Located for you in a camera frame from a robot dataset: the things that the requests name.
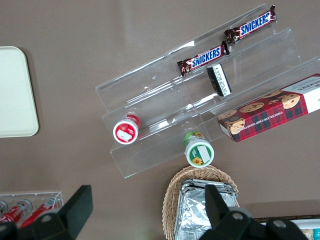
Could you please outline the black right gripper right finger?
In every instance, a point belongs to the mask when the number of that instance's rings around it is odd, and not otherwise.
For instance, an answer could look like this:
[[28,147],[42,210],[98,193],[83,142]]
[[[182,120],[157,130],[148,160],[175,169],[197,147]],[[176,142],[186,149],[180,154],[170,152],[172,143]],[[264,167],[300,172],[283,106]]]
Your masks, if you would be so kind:
[[260,224],[244,212],[230,210],[214,185],[205,186],[205,210],[211,224],[201,240],[306,240],[296,224],[270,218]]

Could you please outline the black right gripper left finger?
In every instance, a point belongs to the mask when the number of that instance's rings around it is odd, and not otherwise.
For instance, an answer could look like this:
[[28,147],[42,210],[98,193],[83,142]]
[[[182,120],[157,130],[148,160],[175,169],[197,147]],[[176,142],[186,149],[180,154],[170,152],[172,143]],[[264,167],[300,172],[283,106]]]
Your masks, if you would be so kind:
[[92,186],[82,185],[58,211],[38,217],[26,227],[0,224],[2,240],[75,240],[93,212]]

